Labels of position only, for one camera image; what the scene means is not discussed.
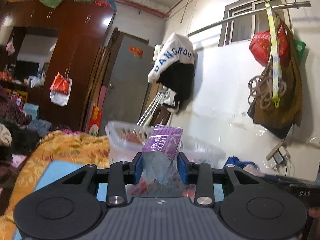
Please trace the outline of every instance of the purple box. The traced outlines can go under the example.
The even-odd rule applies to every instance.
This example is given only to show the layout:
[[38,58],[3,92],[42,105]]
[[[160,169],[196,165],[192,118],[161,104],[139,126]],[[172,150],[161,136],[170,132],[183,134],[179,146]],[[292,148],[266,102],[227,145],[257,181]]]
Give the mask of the purple box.
[[180,149],[182,128],[157,124],[151,132],[142,152],[161,151],[171,161]]

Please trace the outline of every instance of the orange blanket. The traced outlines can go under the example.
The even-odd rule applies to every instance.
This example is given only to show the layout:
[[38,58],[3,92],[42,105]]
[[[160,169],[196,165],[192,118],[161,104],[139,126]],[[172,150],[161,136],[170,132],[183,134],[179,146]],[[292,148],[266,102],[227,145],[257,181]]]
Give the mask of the orange blanket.
[[53,160],[72,163],[94,163],[99,168],[109,167],[109,141],[106,136],[77,136],[55,131],[45,137],[22,168],[14,186],[9,206],[0,217],[0,239],[12,239],[15,224],[13,210],[26,195],[33,192],[44,170]]

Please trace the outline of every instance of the plastic storage container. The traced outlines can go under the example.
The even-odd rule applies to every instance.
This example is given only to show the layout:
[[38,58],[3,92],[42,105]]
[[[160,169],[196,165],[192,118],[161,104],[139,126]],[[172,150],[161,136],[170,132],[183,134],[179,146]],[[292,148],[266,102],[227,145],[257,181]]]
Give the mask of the plastic storage container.
[[[142,152],[144,143],[150,136],[153,128],[137,126],[136,124],[109,121],[105,131],[110,142],[110,164],[119,161],[131,162],[138,152]],[[127,134],[136,134],[142,143],[133,143],[124,139]]]

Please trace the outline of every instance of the wall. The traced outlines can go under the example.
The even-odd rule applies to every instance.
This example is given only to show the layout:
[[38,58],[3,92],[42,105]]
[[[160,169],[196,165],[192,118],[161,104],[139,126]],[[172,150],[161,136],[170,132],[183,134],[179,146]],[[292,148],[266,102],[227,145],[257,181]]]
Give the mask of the wall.
[[[191,33],[223,19],[226,5],[239,0],[190,0],[180,24],[183,10],[180,5],[166,22],[164,41],[172,32]],[[292,177],[315,179],[320,151],[320,0],[310,1],[312,8],[290,9],[295,38],[304,41],[307,49],[300,69],[303,82],[303,119],[301,127],[295,127],[290,135],[294,142],[288,146]],[[184,131],[208,143],[220,147],[227,156],[256,162],[263,172],[273,173],[265,162],[265,156],[278,143],[278,139],[260,125],[254,125],[246,112],[249,90],[248,81],[260,74],[263,68],[257,63],[248,46],[241,41],[219,47],[221,25],[190,38],[198,56],[193,100],[187,109],[172,118],[172,125],[182,126]]]
[[18,60],[37,62],[39,70],[42,69],[45,62],[50,62],[52,56],[50,48],[57,40],[58,38],[55,37],[26,34],[18,54]]
[[106,38],[106,45],[115,27],[145,40],[150,40],[149,46],[154,47],[162,42],[165,20],[157,16],[140,12],[139,10],[116,3],[117,13],[113,21],[112,29]]

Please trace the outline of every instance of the white paper bag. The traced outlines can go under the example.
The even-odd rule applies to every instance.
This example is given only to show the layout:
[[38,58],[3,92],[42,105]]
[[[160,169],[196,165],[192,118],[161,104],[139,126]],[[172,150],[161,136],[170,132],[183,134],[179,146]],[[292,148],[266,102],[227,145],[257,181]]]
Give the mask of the white paper bag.
[[50,100],[52,103],[58,105],[58,106],[66,106],[68,101],[69,101],[69,97],[70,97],[70,92],[71,92],[71,85],[72,85],[72,79],[69,78],[69,91],[68,94],[62,94],[56,91],[52,91],[50,92]]

